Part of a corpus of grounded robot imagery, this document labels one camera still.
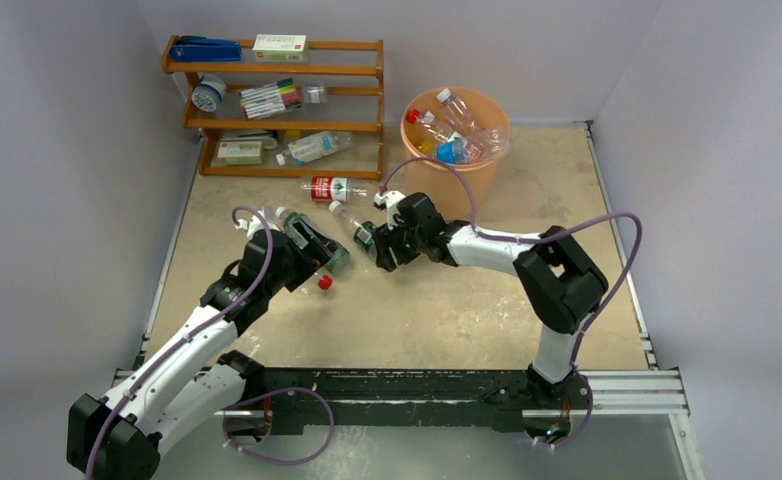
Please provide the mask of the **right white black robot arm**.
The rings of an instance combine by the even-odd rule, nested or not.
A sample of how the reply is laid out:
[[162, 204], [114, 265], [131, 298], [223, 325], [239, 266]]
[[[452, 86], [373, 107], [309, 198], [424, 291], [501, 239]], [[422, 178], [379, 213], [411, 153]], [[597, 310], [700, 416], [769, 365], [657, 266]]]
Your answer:
[[480, 267], [517, 278], [542, 322], [528, 392], [543, 407], [563, 399], [575, 374], [580, 329], [601, 307], [608, 280], [566, 229], [542, 234], [478, 230], [471, 222], [448, 222], [424, 193], [386, 190], [374, 197], [386, 221], [372, 238], [377, 267], [392, 272], [414, 259], [450, 267]]

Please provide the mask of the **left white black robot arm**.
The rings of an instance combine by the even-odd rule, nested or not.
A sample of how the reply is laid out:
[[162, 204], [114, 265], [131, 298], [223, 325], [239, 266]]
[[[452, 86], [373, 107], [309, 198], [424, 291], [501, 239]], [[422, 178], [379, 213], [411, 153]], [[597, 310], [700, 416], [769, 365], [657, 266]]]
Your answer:
[[238, 220], [247, 241], [171, 339], [125, 380], [70, 407], [66, 461], [88, 479], [149, 479], [185, 435], [221, 409], [260, 405], [272, 419], [273, 397], [312, 391], [275, 384], [249, 356], [226, 352], [264, 315], [281, 290], [311, 279], [327, 288], [316, 241], [295, 240], [257, 214]]

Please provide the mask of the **red label bottle red cap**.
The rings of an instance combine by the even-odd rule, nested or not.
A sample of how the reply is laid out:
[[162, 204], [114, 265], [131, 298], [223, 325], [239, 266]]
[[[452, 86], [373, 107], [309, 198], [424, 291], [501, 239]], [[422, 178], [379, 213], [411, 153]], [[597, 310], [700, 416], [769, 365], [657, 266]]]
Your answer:
[[433, 149], [460, 137], [453, 127], [438, 119], [429, 110], [410, 109], [405, 120], [418, 129], [423, 141]]

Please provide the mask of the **clear bottle blue label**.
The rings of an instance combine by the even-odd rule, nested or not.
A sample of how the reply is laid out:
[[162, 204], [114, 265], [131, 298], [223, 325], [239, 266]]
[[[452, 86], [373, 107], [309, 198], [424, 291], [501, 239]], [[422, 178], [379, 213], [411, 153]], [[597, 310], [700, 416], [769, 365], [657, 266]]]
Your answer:
[[451, 165], [469, 165], [502, 157], [510, 150], [510, 132], [504, 127], [458, 137], [436, 149], [436, 159]]

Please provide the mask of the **green tinted plastic bottle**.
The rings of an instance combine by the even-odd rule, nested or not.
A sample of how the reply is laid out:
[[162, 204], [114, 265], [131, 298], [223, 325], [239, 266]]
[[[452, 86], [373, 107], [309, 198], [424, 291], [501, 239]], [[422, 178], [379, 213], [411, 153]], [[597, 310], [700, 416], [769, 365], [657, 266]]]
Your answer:
[[275, 215], [295, 244], [330, 274], [337, 275], [348, 265], [350, 252], [308, 215], [287, 207], [277, 207]]

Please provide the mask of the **dark green label clear bottle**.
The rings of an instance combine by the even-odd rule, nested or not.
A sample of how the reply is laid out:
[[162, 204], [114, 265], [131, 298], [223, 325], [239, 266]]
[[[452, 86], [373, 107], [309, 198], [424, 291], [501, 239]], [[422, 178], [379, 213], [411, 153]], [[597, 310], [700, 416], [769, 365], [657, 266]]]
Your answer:
[[340, 201], [331, 202], [328, 210], [339, 220], [339, 223], [358, 249], [364, 252], [372, 261], [375, 261], [377, 259], [377, 247], [373, 236], [376, 229], [375, 224], [355, 214]]

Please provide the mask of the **clear bottle purple label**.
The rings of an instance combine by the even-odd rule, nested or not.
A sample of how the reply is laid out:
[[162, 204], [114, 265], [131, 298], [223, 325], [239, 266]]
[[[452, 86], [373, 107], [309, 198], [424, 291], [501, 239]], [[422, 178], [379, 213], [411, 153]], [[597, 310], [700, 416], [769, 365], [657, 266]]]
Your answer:
[[441, 104], [446, 122], [459, 134], [470, 136], [483, 130], [473, 111], [465, 100], [449, 88], [443, 88], [436, 94]]

